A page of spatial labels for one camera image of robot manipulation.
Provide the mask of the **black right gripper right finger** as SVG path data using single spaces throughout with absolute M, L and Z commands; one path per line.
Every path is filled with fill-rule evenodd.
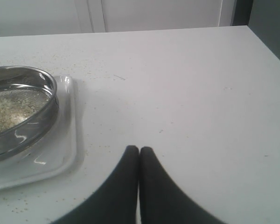
M 222 224 L 171 179 L 153 149 L 140 151 L 140 216 L 143 224 Z

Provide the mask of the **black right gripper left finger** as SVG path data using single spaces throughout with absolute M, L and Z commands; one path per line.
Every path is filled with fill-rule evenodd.
M 138 200 L 140 156 L 127 146 L 105 182 L 81 205 L 55 224 L 134 224 Z

